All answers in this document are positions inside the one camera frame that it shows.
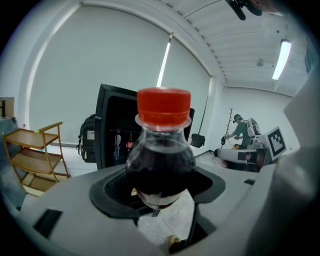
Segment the wooden shelf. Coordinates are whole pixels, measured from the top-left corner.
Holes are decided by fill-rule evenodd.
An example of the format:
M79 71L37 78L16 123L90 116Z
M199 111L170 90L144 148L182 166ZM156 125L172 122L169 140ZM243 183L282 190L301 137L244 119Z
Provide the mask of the wooden shelf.
M28 194L39 197L53 185L70 177L60 142L60 125L62 124L62 122L57 122L36 131L17 129L9 134L2 134L5 152L12 169ZM46 133L55 127L57 134ZM61 154L47 152L47 146L55 140L59 142ZM19 145L20 151L11 155L7 143ZM60 161L63 163L65 173L54 171ZM27 174L20 178L16 168L26 171Z
M27 193L39 197L57 183L54 180L38 177L36 174L29 172L21 184Z
M62 156L60 154L49 153L49 160L52 169L60 162ZM28 172L51 174L51 169L46 158L46 153L24 147L19 153L14 155L10 162Z
M44 133L46 146L58 139L57 134ZM21 145L27 148L34 148L37 150L43 150L44 144L42 141L42 135L36 135L32 130L18 129L5 136L5 141Z

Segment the cap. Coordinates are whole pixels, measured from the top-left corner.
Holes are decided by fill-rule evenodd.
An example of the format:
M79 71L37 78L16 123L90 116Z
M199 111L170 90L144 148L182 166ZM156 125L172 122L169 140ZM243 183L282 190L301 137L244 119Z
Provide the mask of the cap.
M242 119L242 117L241 117L241 115L236 114L233 119L234 119L234 120L236 120L236 119Z
M188 120L191 93L177 88L153 87L137 92L139 119L149 125L178 126Z

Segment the ceiling light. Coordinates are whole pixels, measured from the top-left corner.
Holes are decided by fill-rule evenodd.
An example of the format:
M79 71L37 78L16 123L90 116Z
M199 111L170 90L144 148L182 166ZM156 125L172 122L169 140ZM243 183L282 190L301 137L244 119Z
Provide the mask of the ceiling light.
M275 66L275 70L273 73L273 80L279 80L282 71L285 68L285 65L288 61L289 53L291 49L291 42L288 40L281 40L281 49L280 49L280 54L278 58L278 62Z
M170 49L170 43L168 42L168 44L166 46L166 49L165 49L164 58L163 58L163 62L162 62L162 65L161 65L160 74L159 74L159 77L158 77L158 82L156 83L156 87L160 87L161 86L162 78L163 78L164 72L165 72L165 67L166 67L166 62L167 62L169 49Z

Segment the ceiling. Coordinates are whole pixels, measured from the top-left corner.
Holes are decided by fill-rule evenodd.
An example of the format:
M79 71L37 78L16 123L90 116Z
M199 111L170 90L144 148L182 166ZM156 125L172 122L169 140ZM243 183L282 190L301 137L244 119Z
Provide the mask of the ceiling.
M306 43L290 17L242 9L241 21L225 0L159 0L181 15L201 35L217 59L225 86L253 88L294 96L307 79ZM292 42L278 81L272 79L281 39ZM262 59L263 66L257 66Z

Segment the floor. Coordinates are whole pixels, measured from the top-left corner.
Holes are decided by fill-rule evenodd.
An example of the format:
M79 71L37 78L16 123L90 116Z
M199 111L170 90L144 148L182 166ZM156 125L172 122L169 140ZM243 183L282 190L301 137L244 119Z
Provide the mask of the floor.
M59 148L57 147L50 147L48 151L55 153L58 149ZM76 164L76 162L79 161L79 158L74 154L76 150L73 148L72 150L63 149L68 169L70 164L71 167L73 167L69 170L72 177L84 174L85 172L95 171L93 165L89 165L88 167L91 167L91 169L85 171L84 167L86 166L86 163L84 163L81 158L81 163ZM199 156L196 159L196 162L211 165L212 167L221 164L221 161L219 159L213 159L213 155L209 152ZM28 214L36 201L36 197L27 195L23 202L20 214ZM157 217L152 217L151 215L142 216L138 221L138 229L145 235L146 239L165 251L166 238L168 236L177 235L182 240L188 238L194 214L194 207L195 204L191 195L185 190L173 205L161 210Z

